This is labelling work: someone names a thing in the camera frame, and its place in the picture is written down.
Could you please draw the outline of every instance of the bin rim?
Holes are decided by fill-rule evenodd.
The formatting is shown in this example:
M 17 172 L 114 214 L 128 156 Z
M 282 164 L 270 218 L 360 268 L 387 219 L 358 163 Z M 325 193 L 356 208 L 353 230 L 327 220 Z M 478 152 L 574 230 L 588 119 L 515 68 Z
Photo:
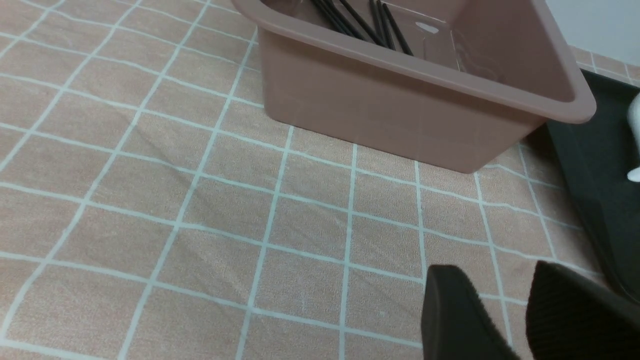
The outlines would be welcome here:
M 571 101 L 558 101 L 466 72 L 432 63 L 347 37 L 330 29 L 277 12 L 261 0 L 231 0 L 235 8 L 259 28 L 332 53 L 389 71 L 496 102 L 510 108 L 569 124 L 587 122 L 595 114 L 596 102 L 573 53 L 564 41 L 544 0 L 529 0 L 550 39 L 574 94 Z

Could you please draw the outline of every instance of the fabric surface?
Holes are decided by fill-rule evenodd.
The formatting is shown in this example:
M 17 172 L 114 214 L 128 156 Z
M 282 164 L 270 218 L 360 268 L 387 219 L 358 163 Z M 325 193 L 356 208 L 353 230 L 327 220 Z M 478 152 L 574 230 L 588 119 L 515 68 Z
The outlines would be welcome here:
M 1 359 L 420 359 L 430 264 L 523 357 L 602 282 L 552 158 L 461 175 L 269 119 L 228 0 L 0 0 Z

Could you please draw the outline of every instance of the black tray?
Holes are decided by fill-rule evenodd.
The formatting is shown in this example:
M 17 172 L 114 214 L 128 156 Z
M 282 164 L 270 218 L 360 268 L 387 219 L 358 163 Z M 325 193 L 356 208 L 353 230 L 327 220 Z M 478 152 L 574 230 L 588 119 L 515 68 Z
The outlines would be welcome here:
M 551 140 L 578 216 L 609 284 L 640 304 L 640 163 L 627 122 L 635 86 L 583 70 L 598 104 L 581 125 L 549 121 Z

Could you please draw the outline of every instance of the white object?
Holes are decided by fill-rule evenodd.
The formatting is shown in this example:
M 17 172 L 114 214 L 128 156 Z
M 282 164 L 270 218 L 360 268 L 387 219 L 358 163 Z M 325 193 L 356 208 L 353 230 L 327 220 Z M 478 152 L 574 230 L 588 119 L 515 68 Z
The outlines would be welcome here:
M 631 102 L 627 118 L 631 132 L 633 132 L 634 138 L 636 138 L 637 150 L 640 152 L 640 94 Z M 631 170 L 627 174 L 627 179 L 635 183 L 640 183 L 640 167 Z

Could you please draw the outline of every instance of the black stick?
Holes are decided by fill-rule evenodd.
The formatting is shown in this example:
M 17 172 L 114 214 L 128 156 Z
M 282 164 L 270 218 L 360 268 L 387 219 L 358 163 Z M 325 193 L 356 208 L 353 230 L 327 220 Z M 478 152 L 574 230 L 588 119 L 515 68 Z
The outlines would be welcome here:
M 383 4 L 382 8 L 385 10 L 385 14 L 387 14 L 387 18 L 389 19 L 389 23 L 391 23 L 391 27 L 394 29 L 394 33 L 396 33 L 396 38 L 400 43 L 400 47 L 402 47 L 402 51 L 407 55 L 413 56 L 413 52 L 411 51 L 409 44 L 406 43 L 406 40 L 404 39 L 404 35 L 402 35 L 402 31 L 400 31 L 400 27 L 396 23 L 394 16 L 391 15 L 391 10 L 389 10 L 389 7 L 387 6 L 387 4 Z
M 329 9 L 327 9 L 325 7 L 325 4 L 322 2 L 322 0 L 310 0 L 311 3 L 316 7 L 316 9 L 318 9 L 318 11 L 320 12 L 320 14 L 322 14 L 322 16 L 324 17 L 325 20 L 327 20 L 333 27 L 333 29 L 341 34 L 347 34 L 347 31 L 345 28 L 342 27 L 342 24 L 340 24 L 340 22 L 338 21 L 338 19 L 336 19 L 333 14 L 331 12 L 329 12 Z
M 327 7 L 329 7 L 329 10 L 331 10 L 331 12 L 335 15 L 336 18 L 338 18 L 338 20 L 340 20 L 340 22 L 347 28 L 347 30 L 349 30 L 349 32 L 351 32 L 351 36 L 358 38 L 360 40 L 364 40 L 367 41 L 364 36 L 362 35 L 361 32 L 358 31 L 358 29 L 355 28 L 354 25 L 352 25 L 352 23 L 350 23 L 347 18 L 344 17 L 344 15 L 340 12 L 340 10 L 338 10 L 337 7 L 335 7 L 335 4 L 333 3 L 333 0 L 324 0 Z
M 391 35 L 391 30 L 389 30 L 389 19 L 388 13 L 382 9 L 382 2 L 380 0 L 376 1 L 376 7 L 378 8 L 378 12 L 380 13 L 380 20 L 382 20 L 382 33 L 387 43 L 387 47 L 391 50 L 396 50 L 396 46 L 394 45 L 394 37 Z
M 376 6 L 375 0 L 369 0 L 369 9 L 371 11 L 371 17 L 373 17 L 373 25 L 376 28 L 376 35 L 382 37 L 382 27 L 380 26 L 380 11 Z
M 342 5 L 344 5 L 344 7 L 347 9 L 347 11 L 351 14 L 351 16 L 353 16 L 354 19 L 356 19 L 356 21 L 358 22 L 358 24 L 360 24 L 360 26 L 364 29 L 364 31 L 367 33 L 367 35 L 371 38 L 371 40 L 373 40 L 373 42 L 375 42 L 376 44 L 380 45 L 380 46 L 385 46 L 385 43 L 380 39 L 380 37 L 378 37 L 378 35 L 376 35 L 376 33 L 373 31 L 373 29 L 371 29 L 371 27 L 367 24 L 366 21 L 364 21 L 364 19 L 356 12 L 356 10 L 354 10 L 351 5 L 349 5 L 349 3 L 347 3 L 347 0 L 340 0 L 340 2 L 342 3 Z

